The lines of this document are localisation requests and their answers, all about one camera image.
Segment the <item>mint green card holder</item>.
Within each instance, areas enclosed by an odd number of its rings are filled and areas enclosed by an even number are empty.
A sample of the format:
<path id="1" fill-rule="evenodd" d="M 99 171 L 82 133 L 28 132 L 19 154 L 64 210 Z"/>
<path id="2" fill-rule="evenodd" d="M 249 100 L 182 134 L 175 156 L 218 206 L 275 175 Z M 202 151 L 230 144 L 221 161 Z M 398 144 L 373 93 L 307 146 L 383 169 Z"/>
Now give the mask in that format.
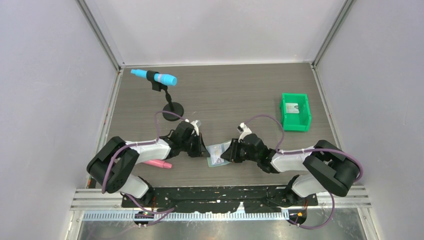
<path id="1" fill-rule="evenodd" d="M 229 148 L 230 144 L 230 141 L 226 141 L 224 143 L 209 145 L 206 147 L 210 154 L 210 156 L 206 158 L 209 168 L 225 166 L 230 163 L 228 160 L 221 158 L 221 155 Z"/>

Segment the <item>silver VIP card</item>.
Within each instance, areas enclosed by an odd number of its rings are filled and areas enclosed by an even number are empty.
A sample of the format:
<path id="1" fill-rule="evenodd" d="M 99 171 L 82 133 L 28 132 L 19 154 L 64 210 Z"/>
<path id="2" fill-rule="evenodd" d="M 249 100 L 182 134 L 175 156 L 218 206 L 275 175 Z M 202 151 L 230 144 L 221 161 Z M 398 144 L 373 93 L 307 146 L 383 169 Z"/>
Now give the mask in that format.
<path id="1" fill-rule="evenodd" d="M 300 108 L 298 103 L 287 102 L 285 103 L 285 110 L 287 114 L 299 114 Z"/>

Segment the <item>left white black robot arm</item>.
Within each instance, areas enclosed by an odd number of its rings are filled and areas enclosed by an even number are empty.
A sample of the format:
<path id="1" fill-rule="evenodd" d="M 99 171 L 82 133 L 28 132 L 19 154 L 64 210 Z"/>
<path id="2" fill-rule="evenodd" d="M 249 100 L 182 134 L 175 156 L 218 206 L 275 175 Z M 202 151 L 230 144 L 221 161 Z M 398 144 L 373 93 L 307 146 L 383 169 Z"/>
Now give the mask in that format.
<path id="1" fill-rule="evenodd" d="M 151 141 L 133 142 L 112 137 L 88 163 L 86 170 L 105 192 L 120 192 L 141 207 L 148 207 L 154 199 L 154 188 L 142 177 L 133 175 L 133 168 L 151 160 L 168 160 L 181 152 L 191 158 L 209 157 L 200 126 L 199 120 L 183 120 L 168 135 Z"/>

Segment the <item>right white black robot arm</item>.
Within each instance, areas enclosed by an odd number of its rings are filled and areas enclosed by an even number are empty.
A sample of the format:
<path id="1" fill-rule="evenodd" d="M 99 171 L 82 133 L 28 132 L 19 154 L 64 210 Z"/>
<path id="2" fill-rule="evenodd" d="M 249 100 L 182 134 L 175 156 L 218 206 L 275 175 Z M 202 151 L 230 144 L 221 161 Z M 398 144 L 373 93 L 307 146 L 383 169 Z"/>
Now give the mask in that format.
<path id="1" fill-rule="evenodd" d="M 292 151 L 267 147 L 254 133 L 234 138 L 221 158 L 232 163 L 252 161 L 266 173 L 298 171 L 283 190 L 285 201 L 299 205 L 306 197 L 328 192 L 345 197 L 363 174 L 361 165 L 349 154 L 326 140 Z"/>

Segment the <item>pink marker pen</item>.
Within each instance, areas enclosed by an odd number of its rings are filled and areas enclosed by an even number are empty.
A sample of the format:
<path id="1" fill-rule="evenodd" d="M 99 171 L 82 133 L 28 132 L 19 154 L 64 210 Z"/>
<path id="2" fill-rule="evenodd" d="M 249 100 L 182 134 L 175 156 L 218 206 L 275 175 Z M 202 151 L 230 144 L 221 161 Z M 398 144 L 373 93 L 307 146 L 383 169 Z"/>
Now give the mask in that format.
<path id="1" fill-rule="evenodd" d="M 149 161 L 145 161 L 143 162 L 146 165 L 150 165 L 150 166 L 154 166 L 154 167 L 158 167 L 158 168 L 163 168 L 163 169 L 171 169 L 173 167 L 173 165 L 169 162 L 166 162 L 164 160 L 161 159 L 152 159 Z"/>

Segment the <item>black microphone stand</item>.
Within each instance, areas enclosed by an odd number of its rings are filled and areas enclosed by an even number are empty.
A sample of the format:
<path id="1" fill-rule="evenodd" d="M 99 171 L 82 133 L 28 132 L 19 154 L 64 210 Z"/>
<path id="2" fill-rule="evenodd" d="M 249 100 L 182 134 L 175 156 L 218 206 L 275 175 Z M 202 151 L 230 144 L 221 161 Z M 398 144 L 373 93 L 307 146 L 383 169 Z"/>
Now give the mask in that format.
<path id="1" fill-rule="evenodd" d="M 172 97 L 168 92 L 168 86 L 158 82 L 149 82 L 151 83 L 152 90 L 157 92 L 165 92 L 165 99 L 167 104 L 162 109 L 163 118 L 169 122 L 175 122 L 182 118 L 184 115 L 184 107 L 178 102 L 173 102 Z"/>

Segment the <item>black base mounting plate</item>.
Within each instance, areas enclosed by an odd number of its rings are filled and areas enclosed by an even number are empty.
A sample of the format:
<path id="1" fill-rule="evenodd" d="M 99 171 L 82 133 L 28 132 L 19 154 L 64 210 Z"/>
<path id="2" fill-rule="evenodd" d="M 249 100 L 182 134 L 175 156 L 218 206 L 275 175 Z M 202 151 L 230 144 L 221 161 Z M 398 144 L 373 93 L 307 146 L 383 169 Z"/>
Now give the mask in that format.
<path id="1" fill-rule="evenodd" d="M 243 206 L 247 213 L 276 213 L 280 208 L 315 207 L 316 195 L 290 195 L 284 185 L 152 187 L 142 198 L 123 196 L 123 208 L 173 208 L 176 213 L 234 213 Z"/>

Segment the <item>green plastic bin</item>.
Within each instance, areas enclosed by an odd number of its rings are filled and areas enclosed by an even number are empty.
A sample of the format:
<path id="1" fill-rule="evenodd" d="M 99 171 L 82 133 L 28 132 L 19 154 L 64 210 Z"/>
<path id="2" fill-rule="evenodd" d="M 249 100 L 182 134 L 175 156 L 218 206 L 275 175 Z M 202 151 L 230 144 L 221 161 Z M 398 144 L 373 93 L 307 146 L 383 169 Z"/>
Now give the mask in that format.
<path id="1" fill-rule="evenodd" d="M 279 104 L 281 124 L 287 132 L 308 132 L 312 115 L 309 99 L 305 93 L 282 93 Z"/>

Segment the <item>blue toy microphone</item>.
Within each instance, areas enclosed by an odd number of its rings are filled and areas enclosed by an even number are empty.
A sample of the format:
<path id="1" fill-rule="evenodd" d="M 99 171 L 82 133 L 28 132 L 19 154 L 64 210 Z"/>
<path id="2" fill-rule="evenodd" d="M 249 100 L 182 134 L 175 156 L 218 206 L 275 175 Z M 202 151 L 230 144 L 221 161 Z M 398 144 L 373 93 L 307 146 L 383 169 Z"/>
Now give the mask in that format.
<path id="1" fill-rule="evenodd" d="M 150 82 L 156 82 L 163 84 L 165 86 L 176 86 L 177 78 L 171 74 L 159 73 L 152 70 L 142 70 L 142 69 L 131 69 L 130 73 L 149 80 Z"/>

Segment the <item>aluminium frame rail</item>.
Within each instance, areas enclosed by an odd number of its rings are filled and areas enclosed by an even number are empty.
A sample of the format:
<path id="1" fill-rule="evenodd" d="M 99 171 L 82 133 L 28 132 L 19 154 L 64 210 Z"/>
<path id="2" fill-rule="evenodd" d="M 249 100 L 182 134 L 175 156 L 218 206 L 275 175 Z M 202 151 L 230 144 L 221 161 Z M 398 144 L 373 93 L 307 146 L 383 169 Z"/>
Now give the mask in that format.
<path id="1" fill-rule="evenodd" d="M 372 204 L 363 186 L 353 186 L 347 196 L 330 197 L 328 192 L 314 193 L 305 200 L 298 199 L 290 203 L 283 196 L 284 185 L 248 185 L 248 186 L 202 186 L 202 187 L 156 187 L 149 196 L 147 203 L 136 199 L 132 201 L 121 193 L 105 193 L 99 188 L 77 189 L 71 210 L 109 210 L 133 209 L 139 205 L 150 210 L 166 210 L 187 208 L 191 212 L 194 207 L 204 211 L 215 211 L 212 204 L 221 204 L 226 211 L 233 212 L 243 203 L 257 207 L 295 208 L 308 206 L 309 208 L 329 208 L 334 203 L 336 208 L 371 208 Z"/>

